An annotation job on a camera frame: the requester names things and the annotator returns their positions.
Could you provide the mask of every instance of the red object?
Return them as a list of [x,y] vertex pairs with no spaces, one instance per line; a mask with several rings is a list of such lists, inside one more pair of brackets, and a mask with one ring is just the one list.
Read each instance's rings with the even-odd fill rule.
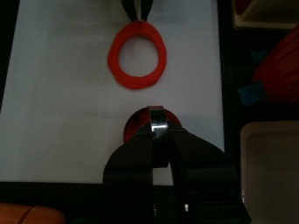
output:
[[[159,61],[155,70],[145,76],[135,77],[125,73],[119,65],[119,54],[124,43],[135,37],[143,37],[153,42],[159,54]],[[160,79],[167,61],[167,51],[164,41],[155,27],[144,21],[129,23],[116,35],[113,40],[106,63],[117,82],[131,89],[147,88],[152,86]]]
[[46,206],[0,203],[1,224],[65,224],[60,211]]
[[[180,120],[177,119],[175,114],[167,109],[164,110],[164,113],[165,113],[167,122],[176,123],[181,126]],[[135,135],[139,129],[144,125],[147,125],[149,122],[151,122],[151,116],[149,116],[148,108],[139,109],[125,122],[124,142],[127,142],[131,139],[131,137]]]
[[257,66],[252,76],[256,81],[263,83],[268,103],[299,104],[299,25]]

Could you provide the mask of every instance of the white surface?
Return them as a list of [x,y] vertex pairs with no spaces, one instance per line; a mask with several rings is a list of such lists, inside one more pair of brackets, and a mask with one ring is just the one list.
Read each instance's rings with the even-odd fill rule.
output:
[[[21,0],[0,116],[0,179],[100,183],[128,117],[163,105],[183,127],[223,149],[216,0],[153,1],[168,64],[157,84],[121,87],[108,48],[127,24],[119,0]],[[131,74],[155,67],[152,44],[125,44]],[[155,183],[169,185],[168,171]]]

